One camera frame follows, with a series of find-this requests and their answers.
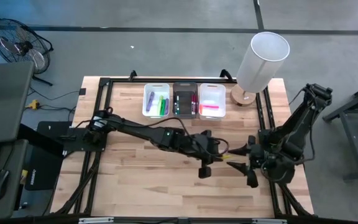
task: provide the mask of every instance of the concrete floor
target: concrete floor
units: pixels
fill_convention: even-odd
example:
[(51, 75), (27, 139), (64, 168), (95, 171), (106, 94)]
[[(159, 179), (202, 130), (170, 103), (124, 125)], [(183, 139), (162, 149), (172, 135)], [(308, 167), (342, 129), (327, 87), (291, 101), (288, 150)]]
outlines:
[[(269, 29), (358, 30), (358, 1), (260, 0)], [(97, 27), (257, 28), (252, 0), (0, 0), (0, 17), (32, 25)], [(40, 77), (55, 85), (32, 86), (49, 97), (78, 90), (85, 75), (218, 76), (236, 74), (253, 34), (153, 32), (38, 32), (53, 43), (50, 68)], [(357, 35), (284, 35), (291, 53), (276, 77), (284, 78), (289, 99), (306, 83), (331, 87), (333, 103), (322, 116), (358, 90)], [(75, 94), (43, 104), (73, 107)], [(300, 102), (292, 105), (294, 110)], [(22, 122), (63, 121), (66, 111), (26, 111)], [(358, 220), (358, 181), (342, 176), (357, 170), (342, 124), (318, 119), (313, 127), (316, 159), (306, 164), (315, 214)], [(45, 205), (36, 205), (35, 213)]]

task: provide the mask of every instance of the fan guard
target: fan guard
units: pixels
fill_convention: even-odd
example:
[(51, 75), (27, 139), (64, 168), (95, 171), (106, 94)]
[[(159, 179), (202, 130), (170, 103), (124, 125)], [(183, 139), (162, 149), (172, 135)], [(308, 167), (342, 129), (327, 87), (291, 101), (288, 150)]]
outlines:
[(0, 19), (0, 55), (7, 62), (33, 61), (35, 74), (46, 71), (50, 64), (52, 44), (25, 24), (14, 19)]

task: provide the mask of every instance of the pink marker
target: pink marker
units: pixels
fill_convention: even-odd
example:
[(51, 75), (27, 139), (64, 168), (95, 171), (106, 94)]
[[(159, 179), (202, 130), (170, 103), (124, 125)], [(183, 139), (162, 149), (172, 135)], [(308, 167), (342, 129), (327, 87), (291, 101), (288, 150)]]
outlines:
[(208, 109), (219, 109), (219, 106), (215, 106), (215, 105), (203, 105), (203, 108), (208, 108)]

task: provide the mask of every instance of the yellow plug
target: yellow plug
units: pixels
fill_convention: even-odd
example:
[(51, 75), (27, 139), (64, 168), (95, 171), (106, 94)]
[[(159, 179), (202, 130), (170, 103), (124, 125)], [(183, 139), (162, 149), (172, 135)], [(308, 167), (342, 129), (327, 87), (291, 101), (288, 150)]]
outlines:
[(37, 110), (40, 107), (40, 103), (38, 102), (38, 100), (32, 100), (32, 102), (27, 105), (25, 108), (30, 108), (32, 110)]

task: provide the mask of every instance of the lamp base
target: lamp base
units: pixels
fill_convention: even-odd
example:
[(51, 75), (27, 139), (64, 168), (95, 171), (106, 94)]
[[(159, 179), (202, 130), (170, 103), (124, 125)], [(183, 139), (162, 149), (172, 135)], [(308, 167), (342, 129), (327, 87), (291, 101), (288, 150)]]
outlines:
[(249, 106), (255, 101), (255, 98), (256, 93), (246, 92), (238, 84), (230, 92), (230, 99), (237, 106)]

